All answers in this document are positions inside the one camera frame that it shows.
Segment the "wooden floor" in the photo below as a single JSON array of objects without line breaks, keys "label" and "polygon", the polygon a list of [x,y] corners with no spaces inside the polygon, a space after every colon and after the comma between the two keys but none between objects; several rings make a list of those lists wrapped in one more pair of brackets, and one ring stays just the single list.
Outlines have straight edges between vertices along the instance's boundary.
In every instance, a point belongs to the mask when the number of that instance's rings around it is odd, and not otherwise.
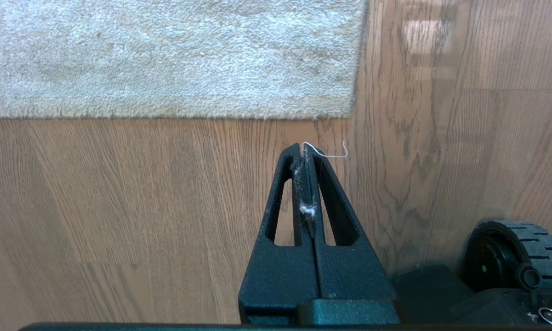
[{"label": "wooden floor", "polygon": [[367,37],[346,120],[0,121],[0,331],[238,323],[278,154],[305,140],[347,140],[332,164],[389,274],[454,266],[484,217],[552,233],[552,0],[373,0]]}]

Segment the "hardwood floor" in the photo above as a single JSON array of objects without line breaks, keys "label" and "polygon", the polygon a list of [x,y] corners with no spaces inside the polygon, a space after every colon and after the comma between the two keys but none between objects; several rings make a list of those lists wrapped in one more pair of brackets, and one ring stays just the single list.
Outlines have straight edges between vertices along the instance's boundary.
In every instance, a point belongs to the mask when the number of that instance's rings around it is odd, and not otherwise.
[{"label": "hardwood floor", "polygon": [[389,274],[455,266],[484,217],[552,233],[552,0],[373,0],[367,37],[350,119],[0,120],[0,331],[238,323],[296,142],[347,141],[331,162]]}]

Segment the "black rubber tire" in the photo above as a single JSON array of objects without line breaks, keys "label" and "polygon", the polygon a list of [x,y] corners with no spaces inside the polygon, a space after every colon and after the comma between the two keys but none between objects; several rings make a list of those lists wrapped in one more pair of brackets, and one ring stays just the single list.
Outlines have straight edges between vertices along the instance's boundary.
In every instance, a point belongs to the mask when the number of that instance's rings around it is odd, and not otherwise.
[{"label": "black rubber tire", "polygon": [[512,243],[522,261],[541,274],[542,289],[552,289],[552,235],[537,224],[507,220],[490,220],[478,224],[471,238],[498,234]]}]

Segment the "white shag rug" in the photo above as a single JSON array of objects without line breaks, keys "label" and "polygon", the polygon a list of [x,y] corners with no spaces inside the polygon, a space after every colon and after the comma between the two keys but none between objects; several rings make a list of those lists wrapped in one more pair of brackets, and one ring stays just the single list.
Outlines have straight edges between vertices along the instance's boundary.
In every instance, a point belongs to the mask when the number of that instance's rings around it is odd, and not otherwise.
[{"label": "white shag rug", "polygon": [[0,118],[343,117],[366,0],[0,0]]}]

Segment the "white thread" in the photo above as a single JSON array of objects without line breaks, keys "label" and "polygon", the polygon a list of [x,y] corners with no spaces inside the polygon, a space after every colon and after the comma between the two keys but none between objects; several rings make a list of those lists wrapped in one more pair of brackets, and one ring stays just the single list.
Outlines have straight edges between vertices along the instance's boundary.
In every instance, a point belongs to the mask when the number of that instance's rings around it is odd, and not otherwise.
[{"label": "white thread", "polygon": [[345,147],[345,140],[343,140],[343,142],[341,143],[341,145],[343,145],[343,150],[345,151],[345,154],[344,155],[324,155],[323,153],[319,152],[318,149],[316,149],[315,146],[313,146],[311,143],[309,143],[308,141],[305,141],[302,143],[302,145],[309,145],[311,146],[313,149],[314,149],[314,152],[316,152],[318,155],[320,156],[323,156],[323,157],[341,157],[341,158],[346,158],[347,155],[348,155],[348,152],[347,152],[347,147]]},{"label": "white thread", "polygon": [[314,217],[314,214],[316,213],[316,209],[313,205],[301,205],[299,209],[303,214],[311,215],[311,217]]}]

